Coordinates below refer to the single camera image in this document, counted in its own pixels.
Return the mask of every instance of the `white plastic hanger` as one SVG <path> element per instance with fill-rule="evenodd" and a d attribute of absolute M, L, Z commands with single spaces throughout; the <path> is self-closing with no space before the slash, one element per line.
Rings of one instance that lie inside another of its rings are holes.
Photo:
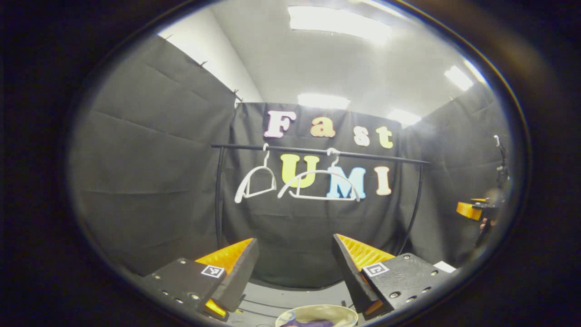
<path fill-rule="evenodd" d="M 262 147 L 262 151 L 266 151 L 266 148 L 268 148 L 268 143 L 264 143 L 264 146 Z M 252 169 L 251 171 L 249 171 L 248 174 L 246 174 L 246 176 L 244 177 L 244 179 L 240 183 L 240 186 L 238 186 L 238 190 L 236 191 L 236 195 L 234 196 L 234 202 L 240 203 L 242 201 L 242 197 L 251 198 L 251 197 L 254 197 L 254 196 L 266 193 L 266 192 L 274 191 L 277 189 L 277 180 L 274 177 L 274 173 L 272 172 L 272 170 L 270 170 L 270 168 L 266 167 L 266 162 L 268 161 L 268 157 L 270 157 L 270 151 L 266 152 L 266 157 L 264 157 L 264 163 L 262 166 L 258 166 L 256 168 Z M 255 171 L 260 170 L 260 169 L 265 169 L 268 172 L 270 172 L 270 175 L 272 176 L 271 187 L 270 187 L 270 189 L 258 191 L 258 192 L 251 194 L 250 193 L 250 177 L 252 176 L 252 174 L 254 174 Z"/>
<path fill-rule="evenodd" d="M 341 152 L 339 152 L 337 149 L 334 148 L 328 148 L 327 149 L 327 155 L 331 155 L 331 154 L 335 154 L 337 155 L 337 158 L 335 159 L 335 161 L 333 161 L 333 163 L 331 164 L 331 168 L 335 167 L 335 164 L 337 162 L 339 162 L 339 154 Z M 335 175 L 335 176 L 339 176 L 342 179 L 345 179 L 349 182 L 349 184 L 351 184 L 351 194 L 349 198 L 328 198 L 328 197 L 313 197 L 313 196 L 302 196 L 300 195 L 300 180 L 302 179 L 303 176 L 308 175 L 308 174 L 316 174 L 316 173 L 321 173 L 321 174 L 328 174 L 328 175 Z M 311 200 L 326 200 L 326 201 L 353 201 L 356 200 L 357 202 L 360 201 L 359 199 L 359 193 L 357 192 L 357 190 L 355 189 L 355 185 L 345 176 L 336 173 L 336 172 L 330 172 L 328 170 L 311 170 L 309 172 L 303 172 L 300 173 L 298 175 L 296 175 L 295 177 L 293 177 L 293 179 L 291 179 L 290 181 L 288 181 L 281 189 L 281 191 L 278 193 L 277 197 L 281 198 L 283 196 L 283 194 L 285 193 L 286 189 L 288 189 L 292 183 L 295 182 L 295 180 L 298 180 L 298 184 L 296 186 L 296 194 L 292 193 L 292 191 L 289 191 L 290 196 L 292 196 L 293 198 L 304 198 L 304 199 L 311 199 Z"/>

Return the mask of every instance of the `ceiling light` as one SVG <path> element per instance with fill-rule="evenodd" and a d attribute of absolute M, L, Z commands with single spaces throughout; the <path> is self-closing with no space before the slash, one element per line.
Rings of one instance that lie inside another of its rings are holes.
<path fill-rule="evenodd" d="M 456 66 L 452 66 L 450 70 L 447 70 L 444 75 L 448 77 L 457 87 L 466 91 L 473 85 L 473 82 Z"/>
<path fill-rule="evenodd" d="M 399 18 L 405 18 L 401 13 L 395 11 L 394 9 L 391 9 L 390 7 L 382 5 L 381 3 L 377 3 L 373 0 L 359 0 L 359 2 L 364 3 L 366 5 L 369 5 L 369 6 L 372 6 L 373 8 L 377 8 L 379 10 L 382 10 L 386 13 L 390 13 L 393 16 L 396 16 Z"/>
<path fill-rule="evenodd" d="M 401 123 L 402 127 L 407 127 L 419 122 L 422 118 L 407 111 L 394 109 L 388 115 L 388 119 L 395 120 Z"/>
<path fill-rule="evenodd" d="M 391 28 L 376 20 L 354 13 L 324 7 L 288 8 L 292 30 L 315 30 L 353 35 L 376 44 L 384 44 Z"/>
<path fill-rule="evenodd" d="M 299 94 L 299 105 L 314 106 L 317 108 L 346 109 L 351 100 L 334 95 Z"/>
<path fill-rule="evenodd" d="M 466 67 L 468 67 L 468 69 L 470 70 L 470 72 L 474 75 L 474 77 L 476 77 L 476 79 L 483 84 L 486 84 L 486 80 L 484 79 L 484 77 L 482 76 L 482 74 L 480 74 L 480 72 L 478 71 L 478 69 L 476 69 L 476 67 L 474 67 L 474 65 L 464 59 L 464 64 L 466 65 Z"/>

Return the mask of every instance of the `clothing rod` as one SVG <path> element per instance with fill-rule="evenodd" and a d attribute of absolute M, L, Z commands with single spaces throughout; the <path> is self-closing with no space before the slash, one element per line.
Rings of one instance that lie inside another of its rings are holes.
<path fill-rule="evenodd" d="M 212 144 L 211 147 L 213 148 L 228 148 L 228 149 L 242 149 L 242 150 L 260 150 L 262 151 L 263 145 L 238 145 L 238 144 Z M 304 148 L 289 148 L 289 147 L 277 147 L 277 146 L 268 146 L 267 150 L 273 151 L 289 151 L 289 152 L 299 152 L 299 153 L 307 153 L 307 154 L 320 154 L 320 155 L 327 155 L 326 150 L 316 150 L 316 149 L 304 149 Z M 374 154 L 361 154 L 361 153 L 353 153 L 353 152 L 341 152 L 339 154 L 340 157 L 347 157 L 347 158 L 360 158 L 360 159 L 371 159 L 371 160 L 387 160 L 387 161 L 398 161 L 398 162 L 405 162 L 405 163 L 412 163 L 412 164 L 419 164 L 419 165 L 429 165 L 429 161 L 423 160 L 414 160 L 414 159 L 405 159 L 399 157 L 387 157 L 383 155 L 374 155 Z"/>

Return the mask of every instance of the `black curtain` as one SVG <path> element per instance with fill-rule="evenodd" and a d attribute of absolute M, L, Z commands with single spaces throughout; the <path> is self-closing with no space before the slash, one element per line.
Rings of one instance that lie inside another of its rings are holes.
<path fill-rule="evenodd" d="M 80 221 L 139 275 L 217 249 L 214 190 L 232 92 L 161 37 L 111 63 L 88 90 L 70 152 Z"/>
<path fill-rule="evenodd" d="M 268 111 L 287 111 L 297 115 L 281 138 L 265 137 L 270 116 Z M 333 137 L 314 137 L 310 129 L 312 120 L 328 117 L 336 132 Z M 362 126 L 369 132 L 370 144 L 359 146 L 354 142 L 353 128 Z M 380 145 L 376 129 L 385 126 L 392 132 L 392 148 Z M 401 124 L 360 113 L 337 109 L 309 108 L 289 104 L 240 104 L 230 127 L 231 144 L 269 145 L 326 150 L 329 147 L 344 152 L 399 156 L 401 154 Z M 234 203 L 236 190 L 248 171 L 262 165 L 265 153 L 250 150 L 227 150 L 223 168 L 221 196 L 223 208 L 223 233 L 227 243 L 248 237 L 260 242 L 260 258 L 254 268 L 254 278 L 273 285 L 314 288 L 331 285 L 341 280 L 340 270 L 331 255 L 334 233 L 340 233 L 384 249 L 396 251 L 401 242 L 404 226 L 397 206 L 400 191 L 416 184 L 403 185 L 400 179 L 401 163 L 355 158 L 339 158 L 340 166 L 349 177 L 355 167 L 365 169 L 364 192 L 361 202 L 318 201 L 292 198 L 288 193 L 278 199 L 282 180 L 281 155 L 287 152 L 271 151 L 268 167 L 275 173 L 278 190 L 243 199 Z M 306 171 L 305 154 L 300 157 L 296 174 Z M 317 169 L 326 169 L 335 157 L 318 156 Z M 388 196 L 376 194 L 377 166 L 387 166 L 390 171 Z M 325 197 L 329 192 L 329 175 L 316 175 L 312 186 L 301 194 Z M 251 191 L 267 189 L 270 174 L 258 171 L 252 179 Z"/>
<path fill-rule="evenodd" d="M 446 105 L 403 131 L 402 155 L 432 164 L 406 251 L 436 263 L 461 265 L 479 234 L 479 222 L 456 213 L 458 202 L 483 198 L 497 187 L 501 154 L 494 135 L 512 154 L 511 131 L 501 103 L 483 84 L 475 84 Z M 418 172 L 403 167 L 402 180 L 415 183 Z M 409 217 L 415 194 L 402 189 L 400 208 Z"/>

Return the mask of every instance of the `letter m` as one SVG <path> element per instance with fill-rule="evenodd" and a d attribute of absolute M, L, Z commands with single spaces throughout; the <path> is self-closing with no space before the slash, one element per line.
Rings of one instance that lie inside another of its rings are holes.
<path fill-rule="evenodd" d="M 345 177 L 345 172 L 343 172 L 341 167 L 329 167 L 327 170 L 330 172 L 338 173 Z M 355 167 L 351 170 L 351 174 L 349 174 L 348 178 L 351 183 L 355 185 L 355 189 L 359 194 L 359 198 L 365 198 L 365 192 L 363 192 L 363 175 L 365 175 L 365 169 L 361 167 Z M 327 193 L 327 197 L 339 198 L 339 192 L 341 193 L 342 197 L 346 198 L 351 192 L 351 184 L 347 180 L 337 175 L 331 175 L 331 186 L 329 188 L 329 193 Z"/>

